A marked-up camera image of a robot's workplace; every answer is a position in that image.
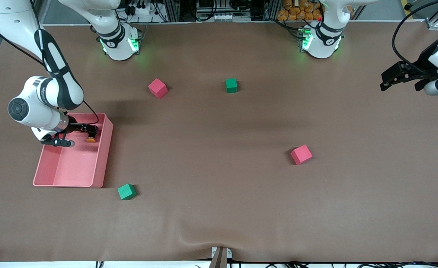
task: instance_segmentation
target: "brown fabric surface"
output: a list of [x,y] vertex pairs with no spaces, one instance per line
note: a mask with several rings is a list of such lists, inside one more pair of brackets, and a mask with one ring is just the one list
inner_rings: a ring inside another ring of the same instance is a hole
[[[125,62],[88,27],[48,28],[115,125],[101,189],[32,186],[42,146],[6,107],[45,71],[4,43],[0,261],[200,259],[212,246],[240,261],[438,261],[438,97],[380,92],[395,27],[350,23],[316,60],[275,24],[150,26]],[[411,22],[397,45],[416,59],[436,38]],[[302,144],[314,158],[295,166]],[[125,183],[139,196],[120,200]]]

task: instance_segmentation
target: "pink plastic bin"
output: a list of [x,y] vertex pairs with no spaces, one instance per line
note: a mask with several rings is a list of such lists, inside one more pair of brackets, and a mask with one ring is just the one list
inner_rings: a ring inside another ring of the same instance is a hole
[[[113,124],[106,114],[97,113],[100,129],[96,143],[86,142],[87,134],[72,132],[68,140],[74,147],[53,147],[44,145],[33,178],[34,186],[91,187],[101,188],[105,179],[106,161],[110,151]],[[94,122],[95,115],[69,112],[77,122]]]

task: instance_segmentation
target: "cable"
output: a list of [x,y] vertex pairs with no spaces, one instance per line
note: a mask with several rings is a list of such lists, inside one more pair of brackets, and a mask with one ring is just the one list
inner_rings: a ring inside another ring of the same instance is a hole
[[297,39],[303,39],[302,37],[299,37],[299,36],[295,35],[295,34],[292,32],[292,31],[297,31],[298,28],[288,26],[287,23],[286,23],[285,21],[283,21],[283,23],[281,23],[281,22],[279,22],[279,21],[276,20],[276,19],[267,19],[267,20],[271,20],[272,22],[275,22],[276,24],[278,24],[278,25],[282,26],[283,28],[287,29],[288,33],[289,33],[291,36],[293,36],[294,38],[297,38]]
[[24,53],[25,55],[27,55],[29,58],[31,58],[32,60],[38,62],[39,64],[43,65],[43,63],[41,61],[39,61],[38,59],[36,59],[34,56],[30,55],[29,53],[27,53],[25,50],[21,49],[20,47],[16,46],[16,44],[12,43],[11,41],[9,41],[8,39],[6,39],[3,35],[1,35],[0,33],[0,37],[2,39],[4,39],[4,41],[6,41],[7,43],[9,43],[11,46],[15,47],[18,51],[21,51],[22,53]]
[[153,4],[154,8],[156,9],[156,11],[158,12],[159,17],[161,18],[161,20],[163,20],[163,22],[167,22],[166,18],[164,17],[164,15],[161,13],[161,10],[159,9],[159,4],[156,2],[156,0],[151,0],[151,3]]
[[428,263],[428,262],[424,262],[424,261],[413,261],[413,262],[399,263],[399,264],[395,264],[395,263],[374,263],[374,264],[365,263],[365,264],[361,264],[360,266],[358,266],[358,268],[363,268],[363,267],[400,268],[400,267],[403,267],[406,265],[427,265],[427,266],[433,266],[433,267],[438,268],[438,263]]
[[197,7],[194,6],[194,2],[195,2],[195,1],[196,1],[196,0],[190,0],[190,1],[189,1],[189,13],[190,13],[191,17],[192,17],[195,21],[197,21],[197,22],[203,22],[203,21],[205,21],[205,20],[209,20],[209,19],[211,19],[212,17],[214,17],[215,12],[217,11],[217,0],[214,0],[214,3],[212,3],[212,6],[211,6],[211,13],[210,13],[210,14],[208,15],[208,17],[206,17],[205,19],[198,18],[198,17],[196,17],[196,15],[193,14],[192,10],[193,10],[193,9],[194,9],[194,10],[197,10]]
[[394,51],[394,53],[396,53],[396,55],[397,55],[400,59],[402,59],[402,61],[404,61],[404,62],[407,63],[409,66],[411,66],[412,68],[414,68],[416,71],[419,71],[419,72],[420,72],[421,74],[423,74],[423,75],[428,75],[428,74],[427,74],[424,70],[422,70],[421,68],[418,68],[418,67],[415,66],[413,63],[411,63],[410,61],[408,61],[408,59],[404,58],[404,56],[401,55],[401,53],[399,53],[399,51],[397,51],[397,49],[396,49],[396,44],[395,44],[395,42],[396,42],[396,35],[397,35],[397,32],[399,32],[399,29],[401,29],[401,26],[404,24],[404,22],[405,22],[409,17],[411,17],[411,16],[412,16],[413,14],[415,14],[416,12],[418,12],[418,11],[420,11],[420,10],[423,10],[423,9],[426,8],[426,7],[430,7],[431,5],[435,5],[435,4],[438,4],[438,0],[433,1],[433,2],[430,2],[430,3],[428,3],[428,4],[425,4],[425,5],[421,6],[421,7],[418,7],[418,8],[416,8],[416,10],[414,10],[414,11],[410,12],[409,14],[407,14],[407,16],[404,17],[404,19],[401,20],[401,22],[399,23],[399,25],[396,27],[396,30],[394,31],[393,38],[392,38],[392,41],[391,41],[391,45],[392,45],[392,47],[393,47],[393,51]]
[[313,27],[311,26],[311,24],[309,22],[307,22],[306,20],[303,20],[308,26],[310,26],[312,29],[317,29],[318,27]]
[[141,35],[141,41],[144,39],[144,37],[146,36],[146,30],[148,29],[148,25],[149,25],[149,23],[146,23],[146,26],[144,26],[144,31],[143,31],[143,33],[142,33],[142,35]]
[[298,37],[297,35],[295,35],[295,34],[290,30],[290,28],[287,26],[287,23],[286,23],[285,21],[283,21],[283,24],[285,25],[285,29],[287,29],[288,33],[289,33],[291,36],[293,36],[293,37],[295,37],[295,38],[297,38],[297,39],[300,39],[300,37]]
[[126,17],[121,16],[121,18],[120,18],[120,15],[118,14],[118,10],[115,10],[115,13],[116,13],[116,18],[117,18],[120,22],[121,22],[122,20],[125,21],[125,22],[127,22],[127,18],[126,18]]
[[[35,13],[35,9],[34,9],[35,6],[34,6],[32,0],[29,0],[29,2],[30,2],[30,5],[32,5],[32,11],[33,11],[33,13],[35,14],[35,20],[37,21],[38,31],[40,31],[40,29],[41,29],[41,28],[40,28],[40,21],[39,21],[39,17],[37,16],[37,13]],[[45,51],[44,51],[43,49],[40,49],[40,52],[42,53],[42,62],[43,62],[42,65],[44,66],[45,70],[48,71],[48,70],[47,70],[47,64],[45,63]],[[100,119],[98,118],[98,114],[96,114],[96,112],[90,107],[90,105],[88,105],[88,103],[86,103],[85,100],[83,100],[82,102],[83,102],[83,103],[88,107],[88,109],[90,109],[90,111],[95,115],[95,117],[96,117],[96,121],[93,122],[93,123],[77,123],[77,124],[96,124],[96,123],[100,122]],[[100,267],[98,267],[98,268],[102,268],[102,267],[103,267],[103,262],[101,261],[101,262],[100,262]]]
[[90,107],[90,105],[88,105],[88,103],[86,103],[85,100],[82,101],[87,107],[88,109],[90,109],[90,111],[95,115],[96,117],[96,121],[92,122],[92,123],[80,123],[80,122],[76,122],[76,123],[70,123],[72,125],[81,125],[81,124],[98,124],[98,122],[100,122],[100,119],[98,118],[98,114],[96,114],[96,112]]
[[321,3],[320,0],[318,0],[318,4],[320,4],[320,13],[321,13],[321,18],[324,17],[324,11],[323,11],[323,4]]

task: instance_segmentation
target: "white robotic arm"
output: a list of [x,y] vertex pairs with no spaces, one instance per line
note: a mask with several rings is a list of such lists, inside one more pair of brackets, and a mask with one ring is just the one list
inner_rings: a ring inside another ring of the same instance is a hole
[[351,13],[348,5],[368,5],[379,0],[323,0],[325,7],[323,18],[320,22],[312,22],[307,25],[310,31],[306,45],[303,50],[311,56],[319,59],[328,58],[338,49],[341,41],[341,34],[348,24]]
[[0,0],[0,35],[35,54],[50,74],[33,76],[25,82],[21,93],[8,105],[13,120],[31,127],[43,144],[73,146],[73,142],[58,136],[72,131],[88,132],[94,140],[96,127],[77,123],[58,109],[72,110],[81,105],[83,89],[55,39],[38,23],[29,0]]
[[59,0],[82,15],[100,36],[103,50],[115,61],[124,61],[139,52],[138,29],[120,23],[114,9],[120,0]]
[[423,90],[427,95],[438,95],[438,40],[427,47],[412,65],[398,61],[384,71],[381,77],[381,91],[397,83],[419,80],[414,85],[416,91]]

